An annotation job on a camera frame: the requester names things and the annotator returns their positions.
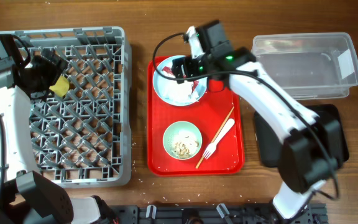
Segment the yellow plastic cup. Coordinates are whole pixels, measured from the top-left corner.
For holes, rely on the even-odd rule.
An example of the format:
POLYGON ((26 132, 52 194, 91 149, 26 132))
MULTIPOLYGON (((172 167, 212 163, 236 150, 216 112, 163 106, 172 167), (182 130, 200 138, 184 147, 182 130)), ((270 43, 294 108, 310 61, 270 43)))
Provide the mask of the yellow plastic cup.
POLYGON ((49 87, 49 90, 54 92, 55 95, 63 98, 70 89, 70 83, 67 78, 60 76, 56 83, 49 87))

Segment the white napkin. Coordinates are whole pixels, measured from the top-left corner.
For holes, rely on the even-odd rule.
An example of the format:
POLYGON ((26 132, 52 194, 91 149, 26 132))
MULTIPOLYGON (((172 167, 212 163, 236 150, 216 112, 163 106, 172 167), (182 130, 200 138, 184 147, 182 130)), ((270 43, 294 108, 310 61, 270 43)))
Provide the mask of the white napkin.
POLYGON ((178 84, 176 81, 169 80, 166 84, 163 84, 162 97, 163 99, 179 104, 196 102, 199 97, 196 91, 198 84, 199 81, 184 81, 178 84))

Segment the red snack wrapper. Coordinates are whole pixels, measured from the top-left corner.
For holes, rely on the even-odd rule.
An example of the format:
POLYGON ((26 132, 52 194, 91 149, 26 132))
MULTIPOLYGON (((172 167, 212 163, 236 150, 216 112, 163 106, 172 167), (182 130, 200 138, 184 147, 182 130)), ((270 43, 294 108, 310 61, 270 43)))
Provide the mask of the red snack wrapper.
MULTIPOLYGON (((170 78, 174 78, 175 76, 173 75, 173 72, 171 70, 170 67, 163 67, 162 68, 162 73, 170 78)), ((182 94, 187 94, 190 95, 195 91, 195 88, 198 86, 199 81, 184 81, 183 83, 179 84, 176 81, 173 80, 169 80, 168 81, 169 85, 174 88, 177 92, 182 93, 182 94)))

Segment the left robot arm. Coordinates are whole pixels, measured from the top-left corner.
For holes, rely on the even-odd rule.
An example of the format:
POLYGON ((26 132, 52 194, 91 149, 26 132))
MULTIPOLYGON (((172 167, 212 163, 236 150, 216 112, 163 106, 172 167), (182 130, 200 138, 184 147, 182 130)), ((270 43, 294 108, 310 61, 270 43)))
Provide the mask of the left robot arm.
POLYGON ((0 223, 118 222, 104 200, 71 199, 37 170, 29 95, 48 90, 65 67, 52 53, 23 58, 15 47, 0 47, 0 223))

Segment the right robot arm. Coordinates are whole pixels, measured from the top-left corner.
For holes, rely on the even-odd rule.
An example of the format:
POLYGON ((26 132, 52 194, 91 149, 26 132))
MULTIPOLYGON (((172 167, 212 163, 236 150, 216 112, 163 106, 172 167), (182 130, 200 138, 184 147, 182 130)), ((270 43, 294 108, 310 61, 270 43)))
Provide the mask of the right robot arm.
POLYGON ((277 167, 283 183, 272 205, 282 221, 302 215, 328 179, 338 186, 336 172, 347 160, 341 123, 299 104, 248 49, 209 49, 181 56, 173 60, 172 72, 178 83, 206 77, 224 81, 273 130, 281 144, 277 167))

